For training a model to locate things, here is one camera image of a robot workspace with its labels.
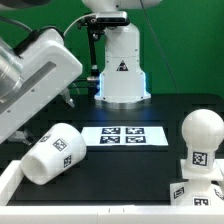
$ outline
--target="white mug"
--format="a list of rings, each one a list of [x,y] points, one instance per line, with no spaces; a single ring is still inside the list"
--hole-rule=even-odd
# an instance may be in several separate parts
[[[82,135],[71,125],[54,125],[21,160],[25,176],[42,185],[69,169],[86,155]]]

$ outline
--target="warning label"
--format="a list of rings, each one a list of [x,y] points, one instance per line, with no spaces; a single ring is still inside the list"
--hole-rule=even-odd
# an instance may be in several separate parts
[[[117,71],[119,71],[119,72],[127,72],[128,71],[127,65],[125,64],[124,61],[121,62],[121,64],[117,68]]]

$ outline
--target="green backdrop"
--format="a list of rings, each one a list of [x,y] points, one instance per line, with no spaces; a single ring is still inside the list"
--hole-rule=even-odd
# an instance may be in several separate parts
[[[19,20],[33,29],[56,25],[61,30],[89,10],[81,0],[53,0],[47,6],[1,15]],[[148,74],[151,93],[176,93],[166,64],[148,29],[142,10],[128,11],[141,32],[141,67]],[[212,93],[224,97],[224,1],[164,0],[147,9],[149,20],[170,64],[180,93]],[[1,23],[1,37],[15,46],[27,33]],[[76,27],[65,40],[68,49],[84,66],[81,77],[89,75],[90,60],[85,28]],[[99,67],[104,67],[104,41],[96,44]]]

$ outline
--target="black tabletop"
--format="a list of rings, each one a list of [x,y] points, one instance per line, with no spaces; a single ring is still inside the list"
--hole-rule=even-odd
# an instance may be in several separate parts
[[[96,107],[88,96],[74,97],[68,110],[60,97],[43,108],[21,130],[41,138],[54,124],[83,127],[162,126],[168,146],[88,146],[84,160],[43,186],[23,179],[9,205],[169,205],[169,185],[182,182],[180,159],[187,156],[181,134],[184,118],[210,109],[224,116],[224,100],[209,94],[153,95],[151,105],[133,110]],[[21,159],[30,147],[0,145],[0,171]],[[224,158],[221,144],[216,158]]]

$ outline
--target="cable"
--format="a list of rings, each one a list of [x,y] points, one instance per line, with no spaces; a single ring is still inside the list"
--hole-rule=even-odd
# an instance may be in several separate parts
[[[19,21],[14,20],[14,19],[8,19],[6,17],[0,16],[0,21],[5,22],[5,23],[9,23],[9,24],[12,24],[12,25],[15,25],[15,26],[18,26],[18,27],[26,30],[29,33],[32,32],[32,29],[30,27],[28,27],[27,25],[25,25],[25,24],[23,24],[23,23],[21,23]]]
[[[149,17],[148,17],[148,15],[147,15],[145,6],[144,6],[142,0],[139,0],[139,1],[140,1],[140,3],[141,3],[141,6],[142,6],[142,9],[143,9],[143,12],[144,12],[145,19],[146,19],[147,25],[148,25],[148,27],[149,27],[149,30],[150,30],[150,32],[152,33],[153,39],[154,39],[155,43],[157,44],[157,46],[158,46],[158,48],[159,48],[160,54],[161,54],[161,56],[162,56],[162,58],[163,58],[163,60],[164,60],[164,62],[165,62],[165,64],[166,64],[166,67],[167,67],[167,70],[168,70],[168,72],[169,72],[169,74],[170,74],[170,76],[171,76],[171,79],[173,80],[173,83],[174,83],[174,86],[175,86],[175,88],[176,88],[176,91],[177,91],[177,93],[179,94],[179,93],[180,93],[180,91],[179,91],[179,87],[178,87],[178,85],[177,85],[177,83],[176,83],[176,80],[175,80],[175,78],[174,78],[174,75],[173,75],[173,72],[172,72],[171,67],[170,67],[170,65],[169,65],[169,62],[168,62],[168,60],[167,60],[167,58],[166,58],[166,55],[165,55],[165,53],[164,53],[164,51],[163,51],[163,49],[162,49],[162,47],[161,47],[161,45],[160,45],[160,43],[159,43],[159,40],[158,40],[158,38],[157,38],[157,36],[156,36],[154,30],[153,30],[153,27],[152,27],[152,25],[151,25],[151,23],[150,23],[150,21],[149,21]]]
[[[84,16],[81,16],[81,17],[79,17],[78,19],[76,19],[74,22],[72,22],[69,26],[68,26],[68,28],[65,30],[65,32],[64,32],[64,37],[68,34],[68,32],[69,32],[69,30],[79,21],[79,20],[81,20],[81,19],[84,19],[84,18],[86,18],[86,17],[90,17],[90,16],[95,16],[96,15],[96,13],[91,13],[91,14],[88,14],[88,15],[84,15]]]

